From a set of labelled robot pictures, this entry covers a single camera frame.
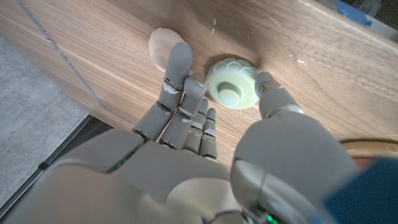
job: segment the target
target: robotic hand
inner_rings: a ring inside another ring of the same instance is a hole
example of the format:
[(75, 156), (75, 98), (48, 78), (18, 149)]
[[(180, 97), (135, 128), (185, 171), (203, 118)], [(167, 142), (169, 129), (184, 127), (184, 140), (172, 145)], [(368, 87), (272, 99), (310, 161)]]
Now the robotic hand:
[(189, 150), (217, 161), (216, 111), (213, 108), (207, 111), (208, 102), (203, 99), (207, 91), (207, 79), (187, 75), (192, 58), (188, 44), (179, 43), (173, 48), (160, 97), (133, 132), (145, 141), (156, 141), (170, 122), (159, 144), (171, 149)]
[(6, 223), (335, 223), (322, 201), (357, 172), (339, 142), (261, 73), (262, 121), (229, 172), (217, 163), (207, 82), (187, 76), (191, 63), (191, 48), (177, 44), (133, 132), (114, 129), (65, 154)]

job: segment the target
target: gray floor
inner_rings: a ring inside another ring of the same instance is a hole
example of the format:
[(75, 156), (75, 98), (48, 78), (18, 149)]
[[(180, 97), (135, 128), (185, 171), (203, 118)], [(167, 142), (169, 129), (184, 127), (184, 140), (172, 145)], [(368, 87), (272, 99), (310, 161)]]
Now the gray floor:
[(86, 116), (0, 35), (0, 207)]

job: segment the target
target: dark blue object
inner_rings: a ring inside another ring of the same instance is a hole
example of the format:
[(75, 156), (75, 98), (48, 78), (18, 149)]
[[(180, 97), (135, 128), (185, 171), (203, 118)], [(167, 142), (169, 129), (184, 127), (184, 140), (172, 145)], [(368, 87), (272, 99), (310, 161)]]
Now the dark blue object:
[(349, 4), (343, 1), (336, 0), (336, 3), (337, 3), (337, 10), (340, 14), (366, 27), (372, 26), (372, 21), (366, 19), (365, 13), (361, 12), (360, 10), (356, 9), (353, 6), (350, 6)]
[(325, 206), (340, 223), (398, 223), (398, 159), (379, 159)]

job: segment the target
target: wooden table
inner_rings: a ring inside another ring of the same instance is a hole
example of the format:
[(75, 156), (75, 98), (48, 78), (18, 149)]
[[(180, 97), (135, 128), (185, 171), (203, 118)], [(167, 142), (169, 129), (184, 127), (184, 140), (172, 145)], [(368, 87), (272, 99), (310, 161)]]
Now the wooden table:
[[(315, 1), (0, 1), (1, 34), (116, 128), (131, 129), (158, 98), (163, 74), (147, 41), (166, 27), (192, 46), (193, 72), (206, 75), (218, 60), (244, 58), (275, 76), (337, 139), (398, 140), (398, 45)], [(228, 167), (239, 139), (260, 119), (258, 106), (210, 105)]]

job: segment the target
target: pale green flower-shaped cap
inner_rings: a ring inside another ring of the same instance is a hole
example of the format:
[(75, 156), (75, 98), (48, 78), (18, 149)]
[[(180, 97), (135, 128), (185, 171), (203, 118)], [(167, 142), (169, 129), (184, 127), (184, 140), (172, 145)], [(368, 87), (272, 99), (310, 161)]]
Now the pale green flower-shaped cap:
[(208, 92), (227, 108), (250, 108), (259, 100), (254, 89), (257, 76), (257, 69), (249, 62), (227, 58), (215, 63), (207, 73)]

